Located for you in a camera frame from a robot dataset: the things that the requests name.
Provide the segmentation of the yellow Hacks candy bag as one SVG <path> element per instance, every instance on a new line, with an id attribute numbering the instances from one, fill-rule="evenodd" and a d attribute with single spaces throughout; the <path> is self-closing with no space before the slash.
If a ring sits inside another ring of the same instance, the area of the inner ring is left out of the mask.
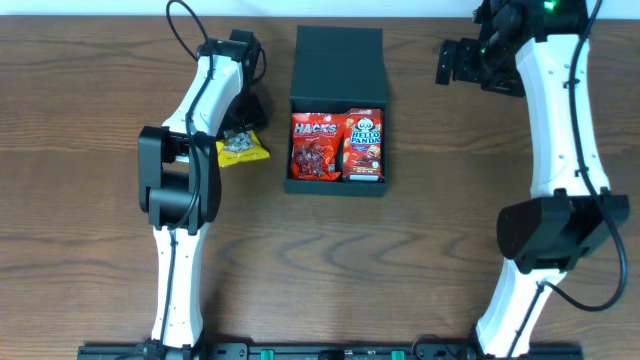
<path id="1" fill-rule="evenodd" d="M 262 145 L 253 130 L 225 131 L 223 138 L 216 142 L 216 147 L 220 167 L 264 160 L 270 157 L 270 152 Z"/>

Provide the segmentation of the red Hacks candy bag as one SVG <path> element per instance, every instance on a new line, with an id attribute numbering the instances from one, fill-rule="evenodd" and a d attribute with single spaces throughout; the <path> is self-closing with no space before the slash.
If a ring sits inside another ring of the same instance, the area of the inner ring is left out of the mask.
<path id="1" fill-rule="evenodd" d="M 346 127 L 344 114 L 293 113 L 291 173 L 296 180 L 336 181 L 336 156 Z"/>

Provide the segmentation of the red Hello Panda box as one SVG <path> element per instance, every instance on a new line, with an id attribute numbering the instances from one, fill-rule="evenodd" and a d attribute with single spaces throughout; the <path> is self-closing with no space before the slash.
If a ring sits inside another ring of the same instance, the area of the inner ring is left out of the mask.
<path id="1" fill-rule="evenodd" d="M 383 116 L 379 109 L 353 108 L 346 113 L 342 161 L 345 181 L 379 182 L 384 179 Z"/>

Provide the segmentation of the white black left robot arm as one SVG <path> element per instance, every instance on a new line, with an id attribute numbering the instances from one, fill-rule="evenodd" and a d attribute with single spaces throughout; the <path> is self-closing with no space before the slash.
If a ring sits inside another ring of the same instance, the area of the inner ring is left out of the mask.
<path id="1" fill-rule="evenodd" d="M 235 29 L 197 49 L 197 72 L 176 111 L 138 137 L 139 204 L 158 253 L 158 306 L 141 359 L 202 359 L 202 250 L 221 203 L 216 142 L 266 126 L 252 86 L 266 55 L 255 35 Z"/>

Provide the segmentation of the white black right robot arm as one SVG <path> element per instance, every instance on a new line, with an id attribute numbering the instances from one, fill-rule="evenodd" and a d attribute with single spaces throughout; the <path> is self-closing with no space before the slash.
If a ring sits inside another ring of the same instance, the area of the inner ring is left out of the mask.
<path id="1" fill-rule="evenodd" d="M 473 14 L 479 35 L 441 46 L 437 83 L 476 83 L 524 98 L 533 149 L 530 197 L 498 215 L 500 277 L 460 359 L 579 357 L 577 347 L 532 345 L 530 338 L 561 281 L 607 240 L 618 254 L 619 278 L 606 306 L 626 288 L 619 229 L 630 204 L 611 190 L 589 98 L 589 37 L 598 13 L 584 1 L 483 0 Z"/>

